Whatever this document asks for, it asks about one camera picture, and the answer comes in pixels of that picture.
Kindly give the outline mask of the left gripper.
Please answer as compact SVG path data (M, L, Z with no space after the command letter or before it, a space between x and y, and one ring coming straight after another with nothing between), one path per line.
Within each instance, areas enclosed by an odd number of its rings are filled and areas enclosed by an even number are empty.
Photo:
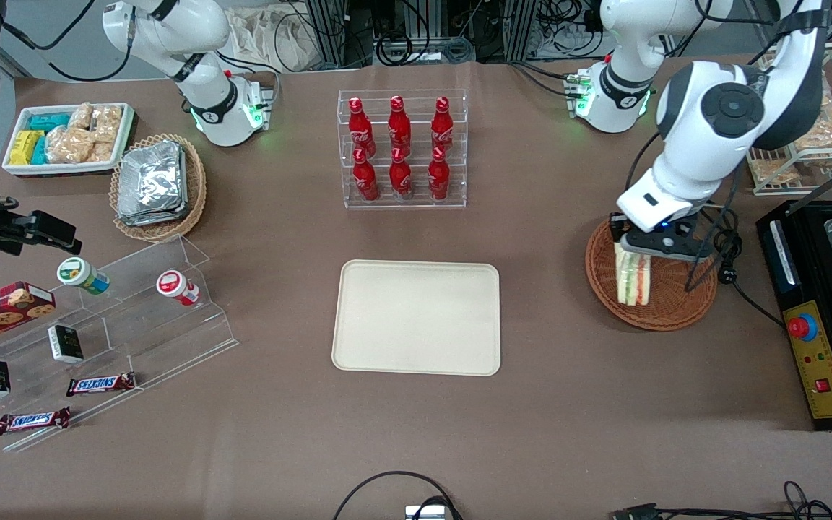
M627 218L635 227L650 233L663 222L691 215L710 196L709 182L697 182L664 169L648 169L617 198L622 213L610 213L612 240L621 242L627 233Z

